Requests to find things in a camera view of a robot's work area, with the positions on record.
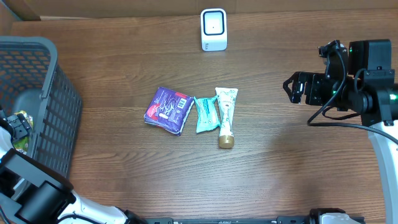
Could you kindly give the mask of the white tube gold cap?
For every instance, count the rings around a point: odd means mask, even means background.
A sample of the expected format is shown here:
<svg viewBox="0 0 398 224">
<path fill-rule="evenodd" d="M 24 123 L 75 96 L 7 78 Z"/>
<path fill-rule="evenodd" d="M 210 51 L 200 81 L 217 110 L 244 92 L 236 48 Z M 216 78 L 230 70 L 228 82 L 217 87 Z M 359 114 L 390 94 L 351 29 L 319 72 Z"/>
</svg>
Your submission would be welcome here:
<svg viewBox="0 0 398 224">
<path fill-rule="evenodd" d="M 216 96 L 220 112 L 220 133 L 219 147 L 222 149 L 232 149 L 234 146 L 234 134 L 232 130 L 233 115 L 238 95 L 237 88 L 216 87 Z"/>
</svg>

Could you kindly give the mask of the purple pad package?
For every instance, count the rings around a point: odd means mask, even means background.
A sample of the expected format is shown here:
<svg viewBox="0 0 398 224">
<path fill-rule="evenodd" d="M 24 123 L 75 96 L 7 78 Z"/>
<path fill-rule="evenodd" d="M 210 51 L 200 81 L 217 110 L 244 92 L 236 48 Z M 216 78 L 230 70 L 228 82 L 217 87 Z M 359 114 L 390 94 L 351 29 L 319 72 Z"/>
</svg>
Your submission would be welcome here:
<svg viewBox="0 0 398 224">
<path fill-rule="evenodd" d="M 192 96 L 158 87 L 144 114 L 144 122 L 180 136 L 193 104 Z"/>
</svg>

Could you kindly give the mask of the teal wipes packet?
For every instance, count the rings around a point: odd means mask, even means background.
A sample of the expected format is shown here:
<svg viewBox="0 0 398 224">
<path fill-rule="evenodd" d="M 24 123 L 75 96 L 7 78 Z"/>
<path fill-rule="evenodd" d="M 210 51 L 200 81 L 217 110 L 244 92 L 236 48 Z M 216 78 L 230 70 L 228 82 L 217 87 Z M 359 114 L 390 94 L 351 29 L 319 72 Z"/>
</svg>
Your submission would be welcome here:
<svg viewBox="0 0 398 224">
<path fill-rule="evenodd" d="M 194 97 L 198 120 L 197 133 L 212 131 L 220 126 L 220 119 L 215 108 L 215 101 L 217 97 L 211 98 L 196 98 Z"/>
</svg>

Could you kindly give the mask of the white barcode scanner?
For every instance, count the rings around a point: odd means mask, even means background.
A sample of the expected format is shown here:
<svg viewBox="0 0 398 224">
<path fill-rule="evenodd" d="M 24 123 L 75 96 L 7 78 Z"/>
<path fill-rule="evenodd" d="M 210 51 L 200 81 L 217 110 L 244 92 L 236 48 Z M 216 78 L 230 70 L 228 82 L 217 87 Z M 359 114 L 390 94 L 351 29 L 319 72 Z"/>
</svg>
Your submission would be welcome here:
<svg viewBox="0 0 398 224">
<path fill-rule="evenodd" d="M 221 8 L 205 9 L 200 14 L 201 48 L 205 52 L 224 51 L 228 45 L 227 14 Z"/>
</svg>

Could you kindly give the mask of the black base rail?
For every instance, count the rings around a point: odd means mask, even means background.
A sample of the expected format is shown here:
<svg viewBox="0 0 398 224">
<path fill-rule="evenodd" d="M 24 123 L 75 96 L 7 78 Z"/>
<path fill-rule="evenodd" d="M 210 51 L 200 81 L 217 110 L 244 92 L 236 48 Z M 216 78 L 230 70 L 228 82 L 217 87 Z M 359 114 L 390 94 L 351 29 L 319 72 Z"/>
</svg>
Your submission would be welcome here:
<svg viewBox="0 0 398 224">
<path fill-rule="evenodd" d="M 316 223 L 360 223 L 366 224 L 364 217 L 350 217 L 339 208 L 314 208 L 308 215 L 278 216 L 276 218 L 214 218 L 214 219 L 173 219 L 141 218 L 132 211 L 123 210 L 132 221 L 127 223 L 165 224 L 316 224 Z"/>
</svg>

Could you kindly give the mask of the grey plastic basket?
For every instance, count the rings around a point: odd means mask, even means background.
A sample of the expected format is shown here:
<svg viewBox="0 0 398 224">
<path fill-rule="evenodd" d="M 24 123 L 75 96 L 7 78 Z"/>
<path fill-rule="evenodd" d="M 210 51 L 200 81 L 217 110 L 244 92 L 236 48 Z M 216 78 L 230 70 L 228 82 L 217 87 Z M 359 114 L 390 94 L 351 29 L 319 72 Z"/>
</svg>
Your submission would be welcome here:
<svg viewBox="0 0 398 224">
<path fill-rule="evenodd" d="M 1 37 L 1 106 L 6 115 L 33 118 L 28 156 L 70 175 L 83 100 L 44 37 Z"/>
</svg>

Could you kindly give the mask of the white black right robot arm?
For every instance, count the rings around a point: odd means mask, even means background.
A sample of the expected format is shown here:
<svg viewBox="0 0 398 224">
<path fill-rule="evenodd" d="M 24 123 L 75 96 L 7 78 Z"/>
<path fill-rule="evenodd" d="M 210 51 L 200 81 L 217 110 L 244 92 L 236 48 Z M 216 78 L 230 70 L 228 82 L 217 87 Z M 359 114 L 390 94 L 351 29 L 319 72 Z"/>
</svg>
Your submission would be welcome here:
<svg viewBox="0 0 398 224">
<path fill-rule="evenodd" d="M 397 223 L 397 83 L 389 39 L 339 40 L 318 48 L 324 73 L 295 72 L 283 83 L 291 103 L 305 96 L 319 106 L 313 127 L 344 127 L 368 132 L 382 182 L 386 223 Z"/>
</svg>

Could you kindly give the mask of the green yellow snack packet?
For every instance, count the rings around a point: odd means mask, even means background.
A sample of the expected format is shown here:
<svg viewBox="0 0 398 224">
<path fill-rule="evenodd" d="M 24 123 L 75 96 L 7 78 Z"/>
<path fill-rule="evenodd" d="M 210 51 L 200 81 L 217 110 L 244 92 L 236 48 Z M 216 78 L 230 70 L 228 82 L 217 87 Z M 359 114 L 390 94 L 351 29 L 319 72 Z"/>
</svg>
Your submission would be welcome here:
<svg viewBox="0 0 398 224">
<path fill-rule="evenodd" d="M 30 134 L 31 134 L 32 128 L 34 127 L 34 120 L 33 120 L 33 117 L 31 115 L 28 115 L 27 112 L 24 110 L 20 110 L 14 114 L 19 117 L 22 116 L 22 124 L 24 126 L 28 126 L 28 130 L 26 131 L 25 136 L 23 138 L 20 138 L 13 145 L 17 151 L 19 151 L 23 154 L 27 154 L 27 151 L 29 149 Z"/>
</svg>

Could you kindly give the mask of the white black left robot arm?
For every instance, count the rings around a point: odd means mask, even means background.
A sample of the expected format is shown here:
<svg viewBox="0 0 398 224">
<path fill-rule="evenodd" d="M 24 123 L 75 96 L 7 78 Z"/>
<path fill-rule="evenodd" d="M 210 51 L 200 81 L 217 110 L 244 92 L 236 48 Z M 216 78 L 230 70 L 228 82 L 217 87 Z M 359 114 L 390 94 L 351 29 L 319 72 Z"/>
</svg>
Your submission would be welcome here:
<svg viewBox="0 0 398 224">
<path fill-rule="evenodd" d="M 133 223 L 127 210 L 79 196 L 64 176 L 17 151 L 27 136 L 22 115 L 1 115 L 1 217 L 5 223 Z"/>
</svg>

